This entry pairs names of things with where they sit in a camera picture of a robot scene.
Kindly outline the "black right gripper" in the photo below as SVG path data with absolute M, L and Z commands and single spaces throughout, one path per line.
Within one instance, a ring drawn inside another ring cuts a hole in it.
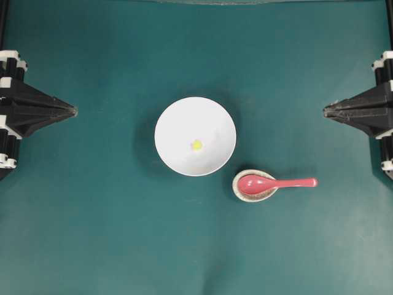
M 324 117 L 363 131 L 379 141 L 381 169 L 392 179 L 392 51 L 383 52 L 372 64 L 376 87 L 324 108 Z M 362 114 L 353 109 L 383 108 L 384 112 Z

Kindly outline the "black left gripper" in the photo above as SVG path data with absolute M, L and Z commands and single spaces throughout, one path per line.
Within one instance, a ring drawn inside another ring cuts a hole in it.
M 16 169 L 22 138 L 27 138 L 44 127 L 77 116 L 74 106 L 24 83 L 27 69 L 26 61 L 21 59 L 17 50 L 1 50 L 1 180 Z M 13 101 L 3 93 L 4 90 L 10 89 L 11 96 L 17 103 L 66 109 L 72 113 L 59 116 L 39 116 L 24 122 L 13 123 L 11 128 Z

